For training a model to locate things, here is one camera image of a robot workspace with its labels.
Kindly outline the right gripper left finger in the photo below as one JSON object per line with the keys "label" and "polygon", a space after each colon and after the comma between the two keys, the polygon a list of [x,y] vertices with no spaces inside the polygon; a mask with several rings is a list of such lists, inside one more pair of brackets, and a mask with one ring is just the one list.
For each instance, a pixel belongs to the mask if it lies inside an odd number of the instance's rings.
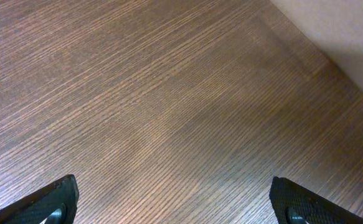
{"label": "right gripper left finger", "polygon": [[0,224],[72,224],[79,191],[73,174],[65,175],[0,210]]}

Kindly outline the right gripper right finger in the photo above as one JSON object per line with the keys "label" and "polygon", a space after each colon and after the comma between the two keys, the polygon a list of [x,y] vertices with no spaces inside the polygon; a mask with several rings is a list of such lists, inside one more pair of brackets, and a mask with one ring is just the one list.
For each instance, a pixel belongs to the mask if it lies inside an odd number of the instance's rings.
{"label": "right gripper right finger", "polygon": [[284,177],[273,178],[269,197],[281,224],[363,224],[363,218]]}

